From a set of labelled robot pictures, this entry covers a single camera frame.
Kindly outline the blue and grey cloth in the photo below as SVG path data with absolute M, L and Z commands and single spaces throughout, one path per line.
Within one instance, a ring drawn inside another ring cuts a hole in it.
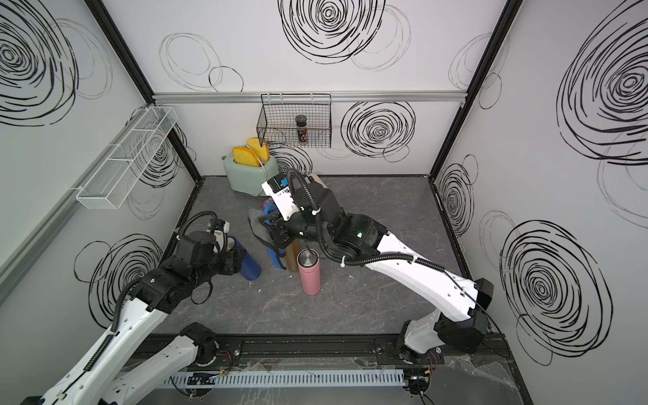
M 273 199 L 269 198 L 261 205 L 260 209 L 250 209 L 248 211 L 248 224 L 256 239 L 265 246 L 275 268 L 286 270 L 287 268 L 282 262 L 285 252 L 275 246 L 270 230 L 265 224 L 265 217 L 275 212 L 278 212 L 278 208 Z

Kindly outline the blue thermos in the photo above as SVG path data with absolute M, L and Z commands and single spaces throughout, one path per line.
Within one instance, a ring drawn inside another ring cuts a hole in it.
M 234 236 L 231 236 L 231 240 L 234 241 L 235 248 L 239 251 L 239 253 L 243 254 L 241 259 L 241 270 L 239 271 L 239 274 L 248 281 L 257 280 L 262 273 L 261 266 L 251 256 L 246 248 L 244 248 L 243 244 L 238 241 L 238 239 L 236 239 Z

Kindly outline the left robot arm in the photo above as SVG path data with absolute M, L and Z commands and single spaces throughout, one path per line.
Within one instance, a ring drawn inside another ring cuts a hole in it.
M 184 300 L 216 275 L 241 271 L 246 250 L 229 237 L 230 225 L 213 211 L 185 222 L 175 253 L 142 278 L 127 283 L 108 329 L 54 386 L 25 404 L 136 404 L 181 369 L 210 366 L 222 351 L 216 335 L 194 322 L 128 373 L 136 349 Z

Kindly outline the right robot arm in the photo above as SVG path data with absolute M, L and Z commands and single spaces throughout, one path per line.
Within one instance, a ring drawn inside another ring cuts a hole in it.
M 488 280 L 451 273 L 371 217 L 346 213 L 330 189 L 298 170 L 269 178 L 262 189 L 276 210 L 250 223 L 261 226 L 258 239 L 267 247 L 279 252 L 296 240 L 316 243 L 331 263 L 386 275 L 433 305 L 430 315 L 403 325 L 402 356 L 424 355 L 444 345 L 472 354 L 484 342 L 494 291 Z

